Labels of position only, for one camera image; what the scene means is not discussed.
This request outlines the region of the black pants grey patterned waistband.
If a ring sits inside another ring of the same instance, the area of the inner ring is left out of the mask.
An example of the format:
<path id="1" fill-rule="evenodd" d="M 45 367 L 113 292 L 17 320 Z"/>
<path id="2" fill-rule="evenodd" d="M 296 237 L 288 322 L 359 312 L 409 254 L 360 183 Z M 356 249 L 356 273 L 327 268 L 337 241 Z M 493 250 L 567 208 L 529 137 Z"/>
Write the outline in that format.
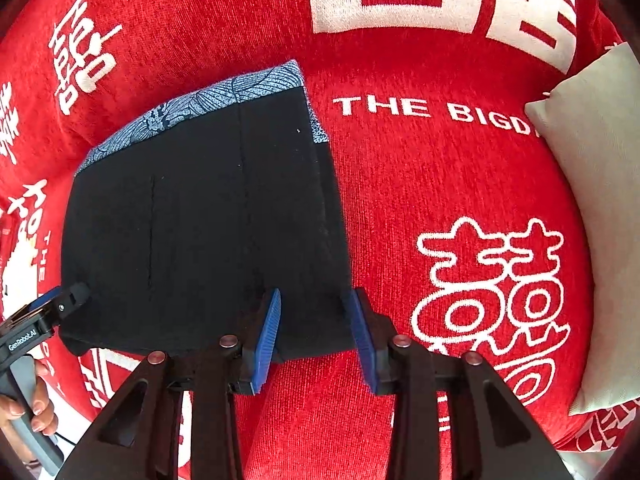
<path id="1" fill-rule="evenodd" d="M 280 360 L 351 349 L 341 197 L 297 63 L 178 96 L 93 148 L 61 266 L 64 285 L 90 290 L 60 329 L 76 356 L 205 348 L 272 288 Z"/>

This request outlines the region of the red bedspread white characters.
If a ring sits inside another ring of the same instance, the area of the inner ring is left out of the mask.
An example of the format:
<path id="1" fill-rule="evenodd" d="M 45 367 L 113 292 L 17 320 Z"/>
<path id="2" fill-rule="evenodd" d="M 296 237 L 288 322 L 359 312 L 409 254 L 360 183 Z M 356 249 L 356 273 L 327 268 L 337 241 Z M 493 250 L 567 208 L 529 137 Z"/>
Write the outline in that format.
<path id="1" fill-rule="evenodd" d="M 593 323 L 586 234 L 525 114 L 617 44 L 598 0 L 29 0 L 1 40 L 2 306 L 62 282 L 89 152 L 149 110 L 295 62 L 329 146 L 350 287 L 432 351 L 476 351 L 561 451 L 616 448 L 637 401 L 572 414 Z M 60 334 L 49 384 L 96 417 L 145 354 Z M 353 348 L 276 357 L 236 400 L 250 479 L 381 479 L 394 423 Z"/>

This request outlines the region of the beige pillow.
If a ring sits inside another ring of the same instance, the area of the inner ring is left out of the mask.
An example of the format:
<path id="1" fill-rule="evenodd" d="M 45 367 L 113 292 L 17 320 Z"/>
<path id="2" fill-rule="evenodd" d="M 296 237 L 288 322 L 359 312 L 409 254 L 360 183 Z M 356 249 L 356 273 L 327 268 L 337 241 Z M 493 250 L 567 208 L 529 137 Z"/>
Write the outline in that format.
<path id="1" fill-rule="evenodd" d="M 593 328 L 570 410 L 612 408 L 639 395 L 639 62 L 619 44 L 525 114 L 576 198 L 588 238 Z"/>

